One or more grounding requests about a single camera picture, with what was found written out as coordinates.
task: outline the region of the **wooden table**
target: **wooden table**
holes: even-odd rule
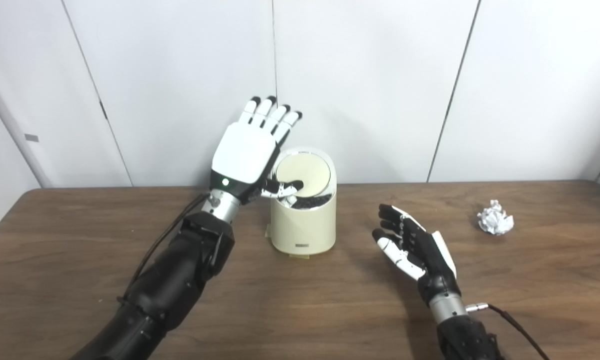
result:
[[[109,321],[188,187],[38,189],[0,223],[0,360],[66,359]],[[498,199],[515,228],[476,213]],[[153,360],[436,360],[435,324],[413,281],[371,238],[390,203],[440,230],[465,303],[508,310],[552,359],[600,360],[600,186],[585,181],[341,185],[338,240],[310,260],[264,238],[265,200],[240,210],[236,245]],[[539,358],[498,315],[476,315],[510,360]]]

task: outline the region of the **white robotic hand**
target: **white robotic hand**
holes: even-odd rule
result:
[[[286,136],[302,118],[288,105],[269,114],[275,101],[274,96],[261,102],[252,98],[240,119],[226,129],[213,155],[211,196],[202,210],[230,223],[237,207],[258,196],[285,198],[302,189],[301,180],[268,177]]]
[[[432,246],[435,246],[446,265],[453,271],[453,275],[457,277],[451,253],[439,231],[428,234],[412,216],[395,206],[380,205],[379,216],[382,219],[380,226],[393,231],[394,234],[376,229],[373,231],[373,238],[401,271],[414,280],[419,280],[430,270],[427,267],[436,265],[437,251],[432,251]]]

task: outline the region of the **black forearm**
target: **black forearm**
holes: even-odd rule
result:
[[[71,360],[146,360],[222,269],[231,227],[210,214],[187,217],[178,235],[133,282],[109,324]]]
[[[437,326],[445,360],[500,360],[496,337],[468,315],[454,316]]]

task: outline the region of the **panel seam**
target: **panel seam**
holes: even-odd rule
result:
[[[69,19],[69,25],[71,26],[71,31],[73,32],[73,37],[75,38],[75,41],[78,44],[78,48],[80,49],[80,54],[82,55],[82,60],[84,61],[84,66],[87,68],[87,73],[89,73],[89,78],[91,79],[91,84],[93,84],[93,89],[95,90],[96,95],[98,96],[98,102],[99,102],[100,108],[102,109],[102,113],[104,114],[104,118],[106,120],[106,123],[108,124],[108,129],[110,130],[111,136],[113,137],[115,147],[117,148],[117,153],[120,155],[120,159],[122,160],[122,165],[124,166],[124,171],[126,171],[126,176],[128,176],[131,186],[134,187],[135,185],[133,185],[133,179],[131,178],[131,173],[129,172],[128,166],[126,166],[126,161],[124,161],[124,155],[122,155],[122,150],[120,149],[120,144],[117,142],[117,137],[115,136],[115,132],[113,131],[113,127],[111,126],[111,121],[109,120],[109,118],[106,114],[104,103],[102,102],[102,98],[99,94],[98,85],[96,85],[96,82],[93,78],[93,73],[91,72],[89,62],[87,62],[87,57],[84,55],[84,50],[82,49],[82,43],[80,43],[78,34],[75,31],[75,26],[73,26],[73,19],[71,19],[71,14],[69,14],[69,9],[66,7],[66,3],[64,2],[64,0],[62,0],[62,7],[64,7],[64,13],[66,14],[66,18]]]
[[[437,144],[435,144],[435,152],[433,153],[433,158],[431,159],[431,167],[428,169],[428,175],[426,176],[426,182],[430,182],[431,173],[433,172],[433,166],[435,165],[435,158],[437,157],[437,151],[440,149],[440,142],[442,141],[442,134],[444,133],[444,127],[446,126],[446,121],[449,117],[449,111],[451,110],[451,104],[453,103],[453,96],[455,95],[455,89],[458,85],[458,79],[460,78],[460,73],[462,72],[462,66],[464,64],[464,58],[466,57],[466,51],[469,48],[469,43],[471,42],[471,35],[473,34],[473,27],[475,26],[475,19],[478,18],[478,11],[480,11],[480,3],[482,0],[478,0],[478,4],[475,7],[475,12],[473,14],[473,20],[471,21],[471,27],[469,28],[469,35],[466,38],[466,43],[464,44],[464,51],[462,51],[462,58],[460,59],[460,65],[458,66],[458,71],[455,75],[455,81],[453,82],[453,89],[451,89],[451,96],[449,97],[449,103],[446,106],[446,113],[444,114],[444,120],[442,121],[442,127],[440,128],[440,135],[437,138]]]

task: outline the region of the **back of robotic hand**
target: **back of robotic hand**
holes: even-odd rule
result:
[[[242,205],[259,196],[283,198],[301,181],[268,178],[288,133],[302,117],[288,105],[271,114],[275,98],[252,98],[227,128],[213,155],[211,191],[198,196],[149,249],[113,319],[73,360],[146,360],[166,333],[179,326],[206,282],[222,270],[234,238],[231,223]],[[193,210],[204,201],[202,210]],[[144,264],[158,244],[177,231],[153,264]]]
[[[418,282],[418,291],[437,322],[446,360],[501,360],[495,335],[467,314],[456,281],[455,264],[440,232],[432,234],[403,210],[380,205],[373,238],[391,261]]]

